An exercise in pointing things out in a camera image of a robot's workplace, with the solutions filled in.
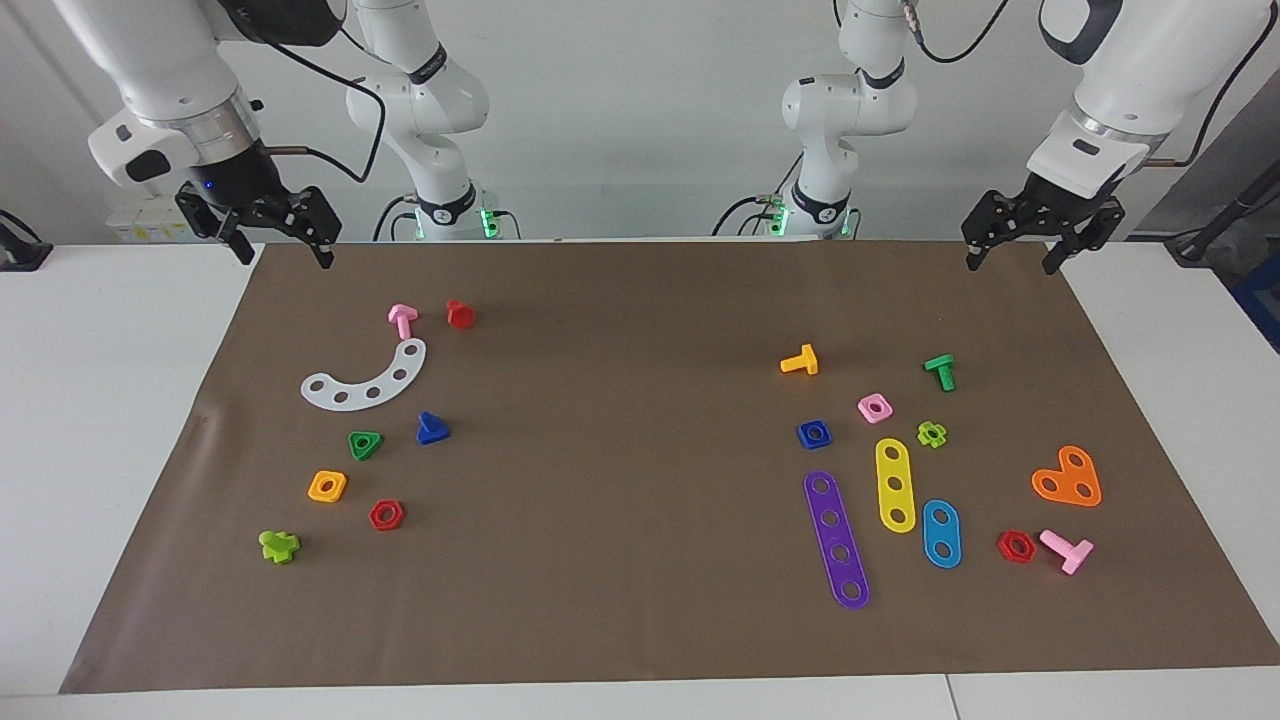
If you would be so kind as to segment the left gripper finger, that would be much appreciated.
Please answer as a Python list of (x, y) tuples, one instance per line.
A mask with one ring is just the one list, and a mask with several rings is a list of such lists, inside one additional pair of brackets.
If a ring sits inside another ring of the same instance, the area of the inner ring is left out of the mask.
[(1051, 236), (1057, 240), (1042, 261), (1044, 274), (1055, 275), (1065, 261), (1084, 251), (1101, 250), (1112, 238), (1125, 215), (1126, 211), (1117, 199), (1107, 199), (1087, 219), (1051, 222)]
[(966, 268), (977, 272), (989, 251), (1016, 238), (1014, 231), (1015, 199), (997, 190), (987, 191), (963, 222), (963, 238), (966, 245)]

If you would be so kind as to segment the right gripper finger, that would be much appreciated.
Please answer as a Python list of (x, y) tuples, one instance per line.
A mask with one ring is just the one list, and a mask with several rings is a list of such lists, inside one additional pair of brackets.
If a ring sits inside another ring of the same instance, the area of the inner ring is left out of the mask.
[(216, 241), (225, 246), (244, 266), (255, 260), (256, 251), (241, 231), (239, 215), (236, 210), (229, 210), (224, 217), (219, 217), (193, 184), (183, 184), (178, 188), (175, 205), (197, 238)]
[(269, 195), (268, 220), (275, 231), (306, 243), (321, 269), (332, 268), (332, 246), (338, 241), (342, 222), (317, 186)]

